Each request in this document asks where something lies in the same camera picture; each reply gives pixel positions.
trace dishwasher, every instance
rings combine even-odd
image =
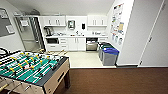
[[[86,51],[97,51],[98,38],[86,38]]]

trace upper cabinet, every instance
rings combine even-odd
[[[65,16],[43,16],[45,26],[66,26]]]
[[[107,26],[107,16],[88,16],[88,26]]]

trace paper towel holder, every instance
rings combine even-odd
[[[74,20],[69,20],[68,21],[68,28],[69,29],[75,29],[75,21]]]

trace countertop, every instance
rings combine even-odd
[[[97,37],[97,38],[107,38],[108,36],[107,35],[74,35],[74,36],[71,36],[71,35],[62,35],[62,36],[56,36],[56,35],[53,35],[53,36],[47,36],[45,38],[86,38],[86,37]]]

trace microwave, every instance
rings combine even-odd
[[[58,38],[47,38],[46,40],[48,44],[59,44]]]

